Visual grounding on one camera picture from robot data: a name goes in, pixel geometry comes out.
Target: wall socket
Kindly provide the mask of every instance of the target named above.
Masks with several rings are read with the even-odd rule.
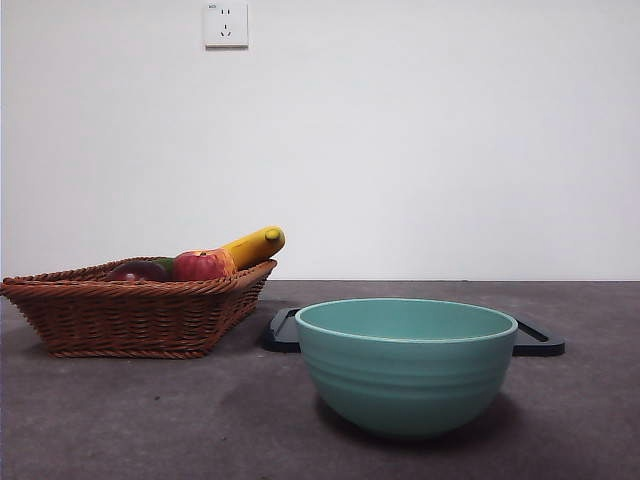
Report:
[[[249,6],[242,2],[216,2],[204,7],[204,45],[249,46]]]

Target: dark gray surface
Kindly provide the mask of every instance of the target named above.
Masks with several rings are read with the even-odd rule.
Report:
[[[485,305],[565,337],[514,357],[477,420],[436,440],[370,437],[318,398],[299,354],[261,349],[280,308],[396,296]],[[637,479],[640,283],[269,281],[197,360],[55,359],[2,319],[2,479]]]

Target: countertop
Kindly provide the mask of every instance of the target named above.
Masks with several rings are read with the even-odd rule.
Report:
[[[355,297],[461,301],[564,337],[513,357],[485,413],[394,442],[338,417],[300,354],[264,350],[285,307]],[[3,300],[3,480],[637,479],[640,282],[270,280],[258,308],[194,360],[58,359]]]

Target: black tray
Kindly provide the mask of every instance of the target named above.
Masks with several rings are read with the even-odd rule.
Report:
[[[300,308],[283,308],[271,320],[262,335],[262,346],[274,352],[300,352],[295,314]],[[516,318],[518,334],[514,356],[550,357],[564,353],[564,339],[534,325],[522,316]]]

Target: bowl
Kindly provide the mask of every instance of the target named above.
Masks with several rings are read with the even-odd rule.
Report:
[[[517,321],[463,303],[362,298],[296,313],[320,397],[376,435],[430,438],[460,427],[495,398]]]

